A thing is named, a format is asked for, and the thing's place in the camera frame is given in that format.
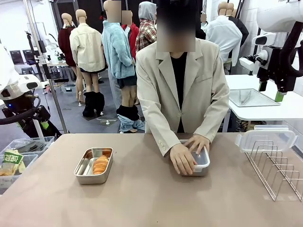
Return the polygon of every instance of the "mannequin hand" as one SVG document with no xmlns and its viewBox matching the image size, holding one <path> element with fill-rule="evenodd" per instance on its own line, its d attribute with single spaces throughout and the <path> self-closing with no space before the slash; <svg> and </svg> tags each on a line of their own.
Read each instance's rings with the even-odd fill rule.
<svg viewBox="0 0 303 227">
<path fill-rule="evenodd" d="M 209 144 L 210 141 L 208 138 L 205 138 L 204 136 L 194 134 L 186 143 L 184 146 L 189 146 L 189 144 L 192 143 L 192 146 L 189 148 L 189 152 L 193 152 L 196 149 L 196 153 L 200 154 L 203 146 L 206 146 L 207 152 L 209 152 Z"/>
<path fill-rule="evenodd" d="M 188 148 L 183 144 L 176 144 L 171 148 L 170 159 L 178 174 L 181 171 L 184 175 L 192 175 L 195 165 L 197 165 Z"/>
</svg>

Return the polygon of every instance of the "wire rack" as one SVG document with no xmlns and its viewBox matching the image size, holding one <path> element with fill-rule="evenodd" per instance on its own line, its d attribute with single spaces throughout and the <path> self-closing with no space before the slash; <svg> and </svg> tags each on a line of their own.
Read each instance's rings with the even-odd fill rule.
<svg viewBox="0 0 303 227">
<path fill-rule="evenodd" d="M 287 183 L 302 202 L 303 193 L 298 190 L 303 188 L 299 184 L 303 180 L 300 172 L 288 163 L 288 158 L 278 151 L 278 146 L 272 140 L 256 140 L 251 152 L 245 154 L 274 201 L 281 193 L 282 185 Z"/>
</svg>

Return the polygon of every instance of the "gray hood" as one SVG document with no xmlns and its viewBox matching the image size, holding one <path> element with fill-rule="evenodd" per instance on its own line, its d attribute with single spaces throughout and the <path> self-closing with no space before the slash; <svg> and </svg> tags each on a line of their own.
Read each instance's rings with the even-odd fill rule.
<svg viewBox="0 0 303 227">
<path fill-rule="evenodd" d="M 139 4 L 139 19 L 155 20 L 157 5 L 150 1 L 143 1 Z"/>
</svg>

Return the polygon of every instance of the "package with green label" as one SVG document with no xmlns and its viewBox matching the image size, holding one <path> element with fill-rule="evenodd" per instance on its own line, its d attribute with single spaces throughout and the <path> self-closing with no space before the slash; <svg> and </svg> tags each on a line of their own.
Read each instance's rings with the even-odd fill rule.
<svg viewBox="0 0 303 227">
<path fill-rule="evenodd" d="M 19 154 L 18 150 L 7 149 L 0 166 L 0 176 L 12 176 L 17 170 L 20 173 L 25 170 L 23 155 Z"/>
</svg>

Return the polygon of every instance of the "blazer lapel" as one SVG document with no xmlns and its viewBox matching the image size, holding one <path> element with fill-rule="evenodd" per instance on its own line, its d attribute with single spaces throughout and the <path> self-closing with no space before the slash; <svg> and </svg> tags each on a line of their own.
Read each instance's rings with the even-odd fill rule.
<svg viewBox="0 0 303 227">
<path fill-rule="evenodd" d="M 160 61 L 163 60 L 159 64 L 160 72 L 164 76 L 164 78 L 178 104 L 178 107 L 180 108 L 175 73 L 174 73 L 174 69 L 172 67 L 170 54 L 169 54 L 169 52 L 157 52 L 157 59 L 159 59 Z"/>
<path fill-rule="evenodd" d="M 185 100 L 187 94 L 191 86 L 194 83 L 195 78 L 199 72 L 201 67 L 200 63 L 196 60 L 202 57 L 201 47 L 199 46 L 198 41 L 196 41 L 196 52 L 188 52 L 186 58 L 186 66 L 185 66 L 185 76 L 184 76 L 184 93 L 183 93 L 183 101 Z"/>
</svg>

